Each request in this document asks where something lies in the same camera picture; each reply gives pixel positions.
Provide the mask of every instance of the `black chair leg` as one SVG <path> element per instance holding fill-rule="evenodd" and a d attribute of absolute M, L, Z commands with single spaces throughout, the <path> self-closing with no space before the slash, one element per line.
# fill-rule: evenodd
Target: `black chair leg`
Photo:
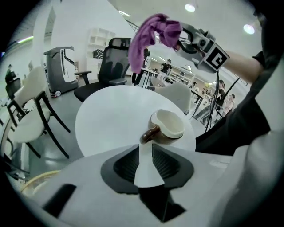
<path fill-rule="evenodd" d="M 67 131 L 67 132 L 71 132 L 70 129 L 68 129 L 68 127 L 63 123 L 63 121 L 58 117 L 58 115 L 56 114 L 56 112 L 54 111 L 54 109 L 52 108 L 52 106 L 50 105 L 49 102 L 46 102 L 46 105 L 48 107 L 48 109 L 50 110 L 51 114 L 56 118 L 56 120 L 63 126 L 63 128 Z"/>
<path fill-rule="evenodd" d="M 26 143 L 26 144 L 28 145 L 29 149 L 31 149 L 32 152 L 33 152 L 38 158 L 41 157 L 41 155 L 33 148 L 33 146 L 32 146 L 30 143 Z"/>
<path fill-rule="evenodd" d="M 46 127 L 46 130 L 49 134 L 49 136 L 52 138 L 53 142 L 56 144 L 56 146 L 59 148 L 59 150 L 65 155 L 66 158 L 69 158 L 69 155 L 66 153 L 66 151 L 63 149 L 63 147 L 60 145 L 60 143 L 55 138 L 54 134 L 52 133 L 51 129 L 49 127 Z"/>

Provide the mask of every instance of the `white round table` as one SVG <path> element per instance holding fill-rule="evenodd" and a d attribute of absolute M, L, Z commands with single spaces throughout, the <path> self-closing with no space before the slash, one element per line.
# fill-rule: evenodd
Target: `white round table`
<path fill-rule="evenodd" d="M 140 145 L 152 113 L 175 112 L 183 121 L 184 135 L 170 146 L 195 151 L 195 136 L 185 114 L 167 98 L 137 86 L 110 86 L 90 95 L 75 122 L 78 145 L 85 157 L 127 145 Z"/>

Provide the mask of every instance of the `brown mug handle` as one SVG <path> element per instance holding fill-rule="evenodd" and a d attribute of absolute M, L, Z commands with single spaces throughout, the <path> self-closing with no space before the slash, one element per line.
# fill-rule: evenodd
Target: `brown mug handle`
<path fill-rule="evenodd" d="M 151 140 L 154 139 L 155 135 L 161 131 L 160 127 L 158 125 L 155 125 L 153 128 L 149 129 L 147 132 L 145 132 L 141 138 L 140 142 L 142 144 L 145 144 Z"/>

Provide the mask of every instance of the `black office chair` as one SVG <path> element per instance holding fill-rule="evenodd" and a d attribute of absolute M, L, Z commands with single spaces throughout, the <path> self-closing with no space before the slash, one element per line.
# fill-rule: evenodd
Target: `black office chair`
<path fill-rule="evenodd" d="M 130 38 L 113 38 L 109 42 L 109 46 L 105 48 L 103 54 L 103 62 L 98 74 L 99 82 L 89 83 L 87 74 L 90 71 L 79 72 L 75 75 L 82 75 L 86 85 L 77 88 L 74 95 L 81 101 L 85 101 L 94 92 L 113 85 L 125 85 L 126 71 L 129 67 L 128 48 Z"/>
<path fill-rule="evenodd" d="M 10 99 L 14 99 L 14 94 L 21 88 L 21 80 L 20 78 L 17 78 L 10 83 L 8 83 L 5 87 L 8 97 Z"/>

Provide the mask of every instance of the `floor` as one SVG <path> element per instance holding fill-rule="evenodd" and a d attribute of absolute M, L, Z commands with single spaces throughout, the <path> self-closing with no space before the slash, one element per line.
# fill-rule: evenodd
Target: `floor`
<path fill-rule="evenodd" d="M 131 84 L 131 78 L 127 77 L 127 85 Z M 61 170 L 71 162 L 83 157 L 77 140 L 75 138 L 75 119 L 76 114 L 80 108 L 81 102 L 74 96 L 73 91 L 65 93 L 58 98 L 51 100 L 51 105 L 55 112 L 61 118 L 61 120 L 67 125 L 71 130 L 68 133 L 54 117 L 51 117 L 49 121 L 49 126 L 53 131 L 58 142 L 62 145 L 65 151 L 69 154 L 70 158 L 67 159 L 57 148 L 50 136 L 42 135 L 36 141 L 31 144 L 34 148 L 41 154 L 39 159 L 31 151 L 28 152 L 27 168 L 30 172 L 29 179 L 42 174 L 44 172 L 52 170 Z M 195 105 L 192 104 L 191 111 L 187 116 L 192 124 L 195 136 L 199 136 L 204 133 L 204 126 L 191 117 L 195 109 Z"/>

